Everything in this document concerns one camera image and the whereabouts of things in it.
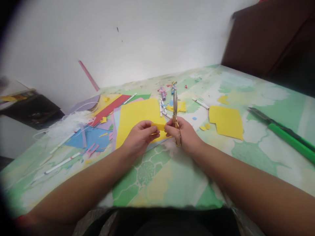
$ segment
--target forearm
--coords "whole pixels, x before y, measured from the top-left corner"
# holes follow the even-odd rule
[[[266,233],[315,232],[315,198],[311,195],[207,144],[192,157]]]
[[[49,193],[30,215],[73,224],[96,206],[114,183],[131,167],[131,158],[121,148],[84,169]]]

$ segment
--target table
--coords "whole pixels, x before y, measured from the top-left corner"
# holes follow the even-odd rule
[[[178,115],[193,125],[203,141],[315,196],[314,166],[246,109],[248,106],[258,108],[314,144],[315,99],[221,65],[108,87],[100,93],[151,93],[151,97],[159,99],[158,88],[166,88],[172,81],[178,82],[178,98],[186,102],[187,112]],[[170,88],[166,89],[168,103],[172,96]],[[217,102],[222,95],[228,96],[229,105]],[[209,122],[208,110],[192,101],[192,97],[203,99],[208,105],[238,109],[243,121],[244,140],[218,135],[214,124],[210,130],[200,130],[201,125]],[[85,164],[84,156],[78,157],[31,185],[36,176],[81,151],[62,146],[40,167],[60,141],[45,135],[1,172],[4,192],[14,216],[30,211],[55,187],[104,158],[110,150],[106,149],[99,156],[93,155],[90,164]],[[225,203],[226,198],[218,186],[169,139],[140,158],[99,206],[213,209]]]

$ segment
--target left hand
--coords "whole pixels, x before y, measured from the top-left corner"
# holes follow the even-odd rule
[[[140,121],[131,129],[121,146],[124,150],[130,152],[135,160],[145,153],[150,142],[160,136],[160,131],[156,126],[151,126],[152,123],[148,120]]]

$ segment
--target gold scissors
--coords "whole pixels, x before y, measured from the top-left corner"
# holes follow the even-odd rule
[[[172,117],[172,123],[173,123],[173,126],[175,128],[177,128],[179,130],[179,145],[177,143],[177,137],[175,137],[175,143],[176,143],[176,146],[180,147],[181,146],[181,133],[180,133],[180,129],[179,129],[179,125],[177,123],[177,90],[175,89],[174,90],[174,93],[173,93],[173,117]]]

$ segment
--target yellow paper shape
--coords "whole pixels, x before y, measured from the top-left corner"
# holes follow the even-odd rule
[[[243,123],[238,110],[210,106],[209,122],[216,124],[218,134],[243,140]]]
[[[102,123],[105,123],[105,122],[107,122],[107,118],[103,117],[103,119],[100,121],[100,123],[102,124]]]
[[[227,100],[227,96],[221,96],[220,98],[218,98],[217,101],[225,105],[229,105],[229,102],[227,102],[226,100]]]
[[[151,126],[156,126],[158,130],[164,130],[164,127],[165,127],[165,125],[163,124],[155,124],[155,123],[152,123]]]
[[[121,94],[102,94],[98,100],[98,107],[97,110],[93,112],[92,116],[96,116],[98,113],[100,113],[105,107],[107,107],[109,104],[111,104],[113,101],[115,101],[117,98],[119,98]]]
[[[168,109],[169,111],[174,111],[173,107],[171,107],[170,105],[166,106],[166,109]],[[185,102],[177,102],[177,112],[186,112],[186,103]]]
[[[165,124],[164,117],[160,117],[159,102],[155,98],[127,103],[121,106],[120,122],[117,131],[116,149],[126,140],[130,130],[140,121],[150,120],[155,124]],[[152,142],[158,142],[166,139],[166,133],[160,132],[160,137]]]

